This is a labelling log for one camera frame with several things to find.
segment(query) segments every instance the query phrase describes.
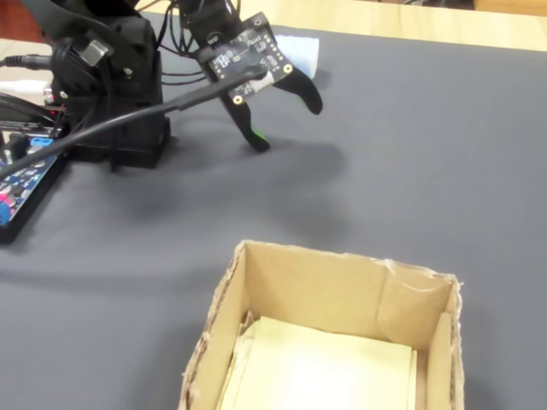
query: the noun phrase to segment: controller board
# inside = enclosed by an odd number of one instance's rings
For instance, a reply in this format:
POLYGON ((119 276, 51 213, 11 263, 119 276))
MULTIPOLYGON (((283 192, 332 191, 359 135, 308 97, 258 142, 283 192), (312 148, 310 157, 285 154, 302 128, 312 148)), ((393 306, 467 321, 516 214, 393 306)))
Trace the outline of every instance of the controller board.
POLYGON ((267 69, 263 79, 251 80, 229 92, 236 105, 245 102, 260 90, 277 83, 290 73, 293 66, 277 46, 268 19, 259 13, 244 22, 246 29, 224 44, 214 44, 209 52, 209 67, 218 79, 244 71, 249 65, 260 64, 267 69))
MULTIPOLYGON (((0 121, 0 168, 17 159, 12 155, 31 154, 52 144, 52 131, 51 127, 0 121)), ((0 243, 13 242, 64 162, 64 155, 53 155, 0 181, 0 243)))

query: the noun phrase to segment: circuit board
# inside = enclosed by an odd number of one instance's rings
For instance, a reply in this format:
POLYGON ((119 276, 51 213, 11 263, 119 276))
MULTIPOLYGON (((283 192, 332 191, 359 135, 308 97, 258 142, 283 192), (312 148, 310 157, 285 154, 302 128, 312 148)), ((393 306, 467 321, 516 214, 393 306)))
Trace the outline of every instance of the circuit board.
MULTIPOLYGON (((27 153, 31 154, 54 142, 50 137, 51 128, 20 128, 18 126, 7 126, 0 123, 0 138, 9 138, 12 132, 24 132, 28 137, 29 145, 27 153)), ((31 167, 20 170, 18 173, 8 176, 0 181, 0 243, 12 242, 21 227, 30 217, 36 208, 37 200, 51 185, 52 174, 60 172, 58 162, 61 162, 57 155, 37 162, 31 167)), ((0 168, 6 163, 0 160, 0 168)))
POLYGON ((268 70, 266 77, 249 81, 230 91, 235 104, 241 104, 263 88, 292 73, 291 62, 281 53, 269 28, 266 17, 259 13, 248 19, 247 28, 228 43, 215 48, 215 58, 209 67, 219 79, 240 73, 249 65, 261 64, 268 70))

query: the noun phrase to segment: open cardboard box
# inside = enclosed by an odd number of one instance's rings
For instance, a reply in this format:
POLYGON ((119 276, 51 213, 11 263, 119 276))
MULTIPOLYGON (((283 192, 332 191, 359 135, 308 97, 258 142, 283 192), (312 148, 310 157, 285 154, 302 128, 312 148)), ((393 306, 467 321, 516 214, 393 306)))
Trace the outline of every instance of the open cardboard box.
POLYGON ((411 346, 418 350, 416 409, 462 410, 459 289, 456 277, 424 267, 243 242, 215 291, 179 410, 216 409, 248 313, 411 346))

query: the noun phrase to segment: gray mat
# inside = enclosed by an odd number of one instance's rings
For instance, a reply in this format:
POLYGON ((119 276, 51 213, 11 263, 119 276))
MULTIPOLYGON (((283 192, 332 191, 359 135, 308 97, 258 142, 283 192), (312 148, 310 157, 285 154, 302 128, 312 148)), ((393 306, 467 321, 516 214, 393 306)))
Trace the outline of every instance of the gray mat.
POLYGON ((175 114, 158 169, 72 164, 0 249, 2 408, 174 410, 244 238, 456 273, 468 408, 544 405, 545 55, 301 33, 320 117, 263 92, 255 155, 218 102, 175 114))

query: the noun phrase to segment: cable plug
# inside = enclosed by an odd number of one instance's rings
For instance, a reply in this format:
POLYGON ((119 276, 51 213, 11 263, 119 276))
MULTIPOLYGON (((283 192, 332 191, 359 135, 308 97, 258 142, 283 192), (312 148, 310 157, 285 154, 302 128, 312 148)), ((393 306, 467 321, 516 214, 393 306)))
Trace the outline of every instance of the cable plug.
POLYGON ((50 56, 29 54, 28 56, 10 56, 0 61, 0 67, 20 67, 29 70, 49 70, 51 67, 50 56))

